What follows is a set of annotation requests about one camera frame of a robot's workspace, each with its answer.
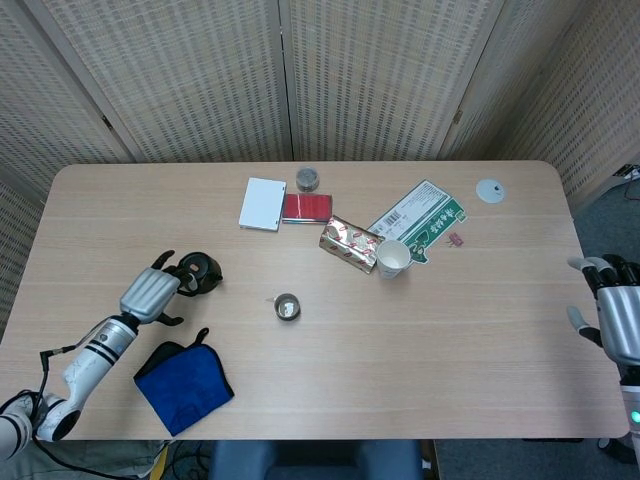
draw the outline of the cable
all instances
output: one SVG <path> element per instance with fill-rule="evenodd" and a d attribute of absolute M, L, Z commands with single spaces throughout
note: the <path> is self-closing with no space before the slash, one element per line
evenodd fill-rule
<path fill-rule="evenodd" d="M 40 440 L 38 440 L 36 438 L 35 433 L 31 436 L 31 440 L 33 441 L 33 443 L 36 444 L 36 447 L 38 447 L 47 457 L 49 457 L 51 460 L 56 462 L 58 465 L 60 465 L 60 466 L 62 466 L 64 468 L 68 468 L 69 470 L 74 470 L 76 472 L 88 473 L 89 475 L 95 475 L 97 477 L 103 477 L 103 478 L 110 478 L 110 479 L 113 479 L 113 480 L 132 480 L 132 478 L 134 478 L 134 477 L 124 477 L 124 476 L 119 476 L 119 475 L 110 475 L 108 473 L 96 472 L 95 470 L 91 470 L 90 468 L 79 467 L 77 465 L 71 465 L 70 463 L 67 463 L 67 462 L 64 462 L 64 461 L 60 460 L 53 453 L 51 453 L 49 450 L 44 448 L 44 445 L 42 445 L 42 443 L 40 443 Z"/>
<path fill-rule="evenodd" d="M 38 390 L 38 394 L 36 395 L 36 399 L 33 402 L 33 407 L 31 408 L 31 415 L 29 415 L 29 420 L 34 424 L 36 419 L 36 415 L 38 414 L 38 407 L 40 407 L 40 402 L 42 402 L 42 394 L 44 393 L 44 387 L 47 384 L 47 380 L 49 379 L 49 368 L 47 368 L 42 373 L 42 382 L 40 382 L 40 389 Z"/>
<path fill-rule="evenodd" d="M 78 343 L 76 343 L 76 344 L 75 344 L 75 347 L 76 347 L 76 348 L 78 348 L 80 345 L 82 345 L 84 342 L 86 342 L 86 341 L 88 340 L 88 338 L 89 338 L 91 335 L 93 335 L 93 334 L 96 332 L 96 330 L 98 330 L 98 328 L 100 328 L 100 327 L 101 327 L 101 326 L 102 326 L 102 325 L 103 325 L 107 320 L 109 320 L 110 318 L 111 318 L 111 316 L 109 316 L 109 317 L 105 317 L 105 318 L 103 318 L 102 320 L 100 320 L 98 323 L 96 323 L 96 325 L 95 325 L 91 330 L 89 330 L 89 331 L 85 334 L 85 336 L 84 336 L 84 337 L 82 337 L 82 338 L 80 339 L 80 341 L 79 341 Z"/>
<path fill-rule="evenodd" d="M 193 474 L 196 475 L 197 479 L 206 478 L 206 477 L 202 477 L 202 475 L 207 475 L 209 469 L 202 463 L 202 460 L 210 460 L 211 456 L 203 455 L 200 452 L 200 449 L 202 448 L 202 441 L 199 442 L 195 453 L 187 453 L 187 454 L 185 454 L 185 455 L 183 455 L 181 457 L 178 457 L 178 452 L 179 452 L 180 448 L 182 447 L 182 445 L 184 443 L 185 443 L 185 440 L 182 440 L 182 441 L 180 441 L 180 443 L 176 447 L 176 450 L 175 450 L 175 452 L 173 454 L 173 460 L 168 465 L 165 466 L 165 468 L 164 468 L 164 470 L 162 472 L 162 475 L 160 475 L 160 480 L 168 478 L 168 477 L 166 477 L 166 475 L 167 475 L 167 473 L 169 473 L 169 470 L 171 470 L 172 478 L 181 480 L 180 477 L 178 476 L 178 473 L 176 472 L 176 468 L 175 468 L 176 464 L 181 462 L 181 461 L 183 461 L 183 460 L 189 459 L 189 458 L 195 458 L 196 461 L 198 462 L 198 466 L 201 469 L 199 471 L 199 470 L 197 470 L 195 468 L 191 468 L 187 472 L 187 474 L 189 475 L 189 478 L 190 479 L 193 478 Z"/>
<path fill-rule="evenodd" d="M 198 448 L 196 448 L 196 462 L 198 462 L 198 466 L 203 469 L 203 470 L 208 470 L 207 467 L 205 467 L 204 465 L 202 465 L 202 462 L 200 461 L 200 449 L 202 448 L 202 440 L 200 441 L 200 443 L 198 444 Z"/>

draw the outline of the wire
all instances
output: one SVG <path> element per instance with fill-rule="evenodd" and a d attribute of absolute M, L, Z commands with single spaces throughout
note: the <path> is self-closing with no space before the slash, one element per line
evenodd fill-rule
<path fill-rule="evenodd" d="M 38 407 L 40 407 L 40 402 L 42 402 L 42 394 L 44 393 L 44 387 L 47 384 L 48 379 L 49 379 L 49 368 L 47 368 L 42 372 L 42 382 L 40 382 L 40 389 L 38 390 L 36 399 L 33 402 L 33 407 L 31 408 L 31 415 L 29 416 L 29 420 L 31 420 L 32 424 L 34 423 L 36 416 L 38 414 Z"/>
<path fill-rule="evenodd" d="M 198 444 L 198 448 L 196 448 L 196 461 L 198 462 L 198 466 L 203 470 L 208 470 L 202 462 L 200 461 L 200 449 L 202 448 L 202 441 Z"/>
<path fill-rule="evenodd" d="M 167 473 L 169 473 L 169 469 L 171 469 L 171 475 L 173 476 L 173 478 L 176 478 L 176 479 L 180 480 L 180 477 L 178 477 L 178 475 L 176 473 L 174 473 L 174 467 L 178 462 L 181 462 L 182 460 L 186 460 L 188 458 L 200 458 L 201 460 L 202 459 L 204 459 L 204 460 L 210 460 L 211 459 L 211 457 L 208 456 L 208 455 L 202 455 L 202 454 L 196 454 L 196 453 L 188 453 L 186 455 L 183 455 L 180 458 L 174 458 L 171 461 L 171 463 L 165 467 L 164 471 L 162 472 L 162 475 L 160 475 L 160 480 L 166 480 L 165 475 Z M 207 470 L 205 469 L 205 470 L 203 470 L 201 472 L 198 472 L 195 468 L 192 468 L 189 471 L 189 474 L 191 474 L 192 472 L 195 472 L 196 474 L 200 474 L 201 473 L 201 474 L 206 475 Z"/>
<path fill-rule="evenodd" d="M 629 181 L 627 182 L 627 187 L 624 189 L 624 198 L 626 200 L 631 200 L 631 201 L 640 201 L 640 197 L 630 197 L 629 196 L 629 187 L 631 187 L 631 182 L 633 182 L 635 180 L 633 173 L 631 174 L 631 176 L 629 177 Z"/>
<path fill-rule="evenodd" d="M 165 469 L 163 470 L 162 475 L 160 475 L 160 480 L 165 478 L 167 473 L 169 473 L 169 470 L 171 470 L 172 478 L 180 480 L 180 477 L 176 472 L 176 464 L 189 458 L 195 458 L 196 461 L 198 462 L 198 466 L 201 469 L 201 470 L 197 470 L 196 468 L 189 469 L 189 471 L 187 472 L 187 475 L 189 476 L 190 479 L 194 478 L 194 475 L 196 476 L 195 477 L 196 479 L 205 478 L 203 477 L 203 475 L 207 475 L 209 469 L 202 463 L 202 460 L 210 460 L 211 457 L 208 455 L 203 455 L 201 453 L 200 450 L 202 448 L 202 441 L 198 443 L 195 453 L 187 453 L 179 457 L 178 453 L 180 451 L 180 448 L 184 445 L 185 442 L 186 440 L 182 440 L 176 446 L 175 452 L 173 454 L 173 460 L 168 465 L 165 466 Z"/>
<path fill-rule="evenodd" d="M 84 337 L 82 337 L 80 339 L 80 341 L 78 343 L 75 344 L 75 347 L 78 348 L 80 345 L 82 345 L 84 342 L 87 341 L 87 339 L 93 335 L 95 333 L 96 330 L 98 330 L 98 328 L 100 328 L 107 320 L 109 320 L 111 317 L 105 317 L 102 320 L 100 320 L 98 323 L 95 324 L 95 326 L 89 330 Z"/>
<path fill-rule="evenodd" d="M 110 478 L 110 479 L 113 479 L 113 480 L 131 480 L 132 478 L 134 478 L 134 477 L 119 476 L 119 475 L 110 475 L 108 473 L 102 473 L 102 472 L 97 472 L 95 470 L 91 470 L 90 468 L 79 467 L 77 465 L 71 465 L 70 463 L 67 463 L 67 462 L 64 462 L 64 461 L 60 460 L 53 453 L 51 453 L 49 450 L 47 450 L 44 447 L 44 445 L 42 445 L 42 443 L 40 443 L 40 440 L 38 440 L 36 438 L 35 433 L 31 436 L 31 440 L 33 441 L 33 443 L 36 444 L 36 447 L 38 447 L 47 457 L 49 457 L 51 460 L 56 462 L 58 465 L 63 466 L 65 468 L 68 468 L 69 470 L 74 470 L 76 472 L 88 473 L 89 475 L 95 475 L 97 477 L 103 477 L 103 478 Z"/>

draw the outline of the black cable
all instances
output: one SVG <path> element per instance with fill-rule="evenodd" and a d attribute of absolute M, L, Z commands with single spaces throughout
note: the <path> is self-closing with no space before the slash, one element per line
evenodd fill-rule
<path fill-rule="evenodd" d="M 201 455 L 200 455 L 200 449 L 202 448 L 202 441 L 200 441 L 200 443 L 198 444 L 198 448 L 196 448 L 196 462 L 198 462 L 198 466 L 203 469 L 203 470 L 208 470 L 207 467 L 205 467 L 202 462 L 200 461 L 201 459 Z"/>
<path fill-rule="evenodd" d="M 31 436 L 31 440 L 33 441 L 33 443 L 36 444 L 36 447 L 38 447 L 42 451 L 42 453 L 44 453 L 47 457 L 49 457 L 51 460 L 56 462 L 58 465 L 63 466 L 65 468 L 68 468 L 69 470 L 74 470 L 76 472 L 88 473 L 89 475 L 95 475 L 97 477 L 103 477 L 103 478 L 110 478 L 110 479 L 113 479 L 113 480 L 132 480 L 132 478 L 134 478 L 134 477 L 124 477 L 124 476 L 119 476 L 119 475 L 110 475 L 108 473 L 96 472 L 95 470 L 91 470 L 90 468 L 79 467 L 77 465 L 71 465 L 70 463 L 67 463 L 67 462 L 64 462 L 64 461 L 60 460 L 53 453 L 51 453 L 49 450 L 44 448 L 44 445 L 42 445 L 42 443 L 40 443 L 40 440 L 38 440 L 36 438 L 35 433 Z"/>
<path fill-rule="evenodd" d="M 202 455 L 200 453 L 188 453 L 186 455 L 183 455 L 180 458 L 174 458 L 171 463 L 169 463 L 169 465 L 167 465 L 164 470 L 162 471 L 162 475 L 160 475 L 160 480 L 163 480 L 165 478 L 165 475 L 167 473 L 169 473 L 169 469 L 171 469 L 171 474 L 173 475 L 173 478 L 177 478 L 178 480 L 180 480 L 180 477 L 178 477 L 177 473 L 175 473 L 175 466 L 178 462 L 181 462 L 182 460 L 186 460 L 188 458 L 194 458 L 194 457 L 199 457 L 200 459 L 205 459 L 205 460 L 211 460 L 211 457 L 208 455 Z"/>
<path fill-rule="evenodd" d="M 38 390 L 36 399 L 33 402 L 31 415 L 29 416 L 29 420 L 31 420 L 31 424 L 34 426 L 35 426 L 36 415 L 38 414 L 38 407 L 40 406 L 40 402 L 42 402 L 42 394 L 44 393 L 44 387 L 47 384 L 48 378 L 49 378 L 49 369 L 47 368 L 44 372 L 42 372 L 42 382 L 40 382 L 40 389 Z"/>
<path fill-rule="evenodd" d="M 173 478 L 178 478 L 178 475 L 176 475 L 176 458 L 178 457 L 178 452 L 180 451 L 180 447 L 182 445 L 184 445 L 184 440 L 178 442 L 178 444 L 176 445 L 176 450 L 175 452 L 173 452 L 173 461 L 171 462 L 171 473 L 173 473 Z"/>

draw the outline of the wooden table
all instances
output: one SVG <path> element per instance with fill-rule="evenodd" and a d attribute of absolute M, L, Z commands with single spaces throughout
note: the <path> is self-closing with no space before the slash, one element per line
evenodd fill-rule
<path fill-rule="evenodd" d="M 211 328 L 236 397 L 181 437 L 618 437 L 627 431 L 614 364 L 571 329 L 565 308 L 595 321 L 589 290 L 565 264 L 580 255 L 556 171 L 543 162 L 317 163 L 318 193 L 367 227 L 420 180 L 469 216 L 464 245 L 440 240 L 428 265 L 393 281 L 318 248 L 322 227 L 238 227 L 247 179 L 299 164 L 75 165 L 57 177 L 0 346 L 0 398 L 35 388 L 38 352 L 79 339 L 118 313 L 135 276 L 164 250 L 202 250 L 222 265 L 209 295 L 177 297 L 187 321 L 140 328 L 98 386 L 72 439 L 169 435 L 132 375 L 163 341 Z M 507 188 L 483 203 L 482 178 Z M 265 299 L 298 296 L 301 319 Z M 56 357 L 48 389 L 62 396 Z"/>

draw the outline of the woven panel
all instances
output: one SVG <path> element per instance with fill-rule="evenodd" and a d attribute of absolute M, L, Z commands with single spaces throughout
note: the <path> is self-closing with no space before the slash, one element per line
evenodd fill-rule
<path fill-rule="evenodd" d="M 44 4 L 149 161 L 284 159 L 266 2 Z"/>
<path fill-rule="evenodd" d="M 33 243 L 42 209 L 0 183 L 0 339 Z"/>
<path fill-rule="evenodd" d="M 0 2 L 0 162 L 46 193 L 71 163 L 112 162 L 69 86 Z"/>
<path fill-rule="evenodd" d="M 490 4 L 292 0 L 302 159 L 435 158 Z"/>
<path fill-rule="evenodd" d="M 507 0 L 439 158 L 483 158 L 583 0 Z"/>
<path fill-rule="evenodd" d="M 578 205 L 640 155 L 640 1 L 594 2 L 548 78 L 496 137 L 497 158 L 541 159 Z"/>

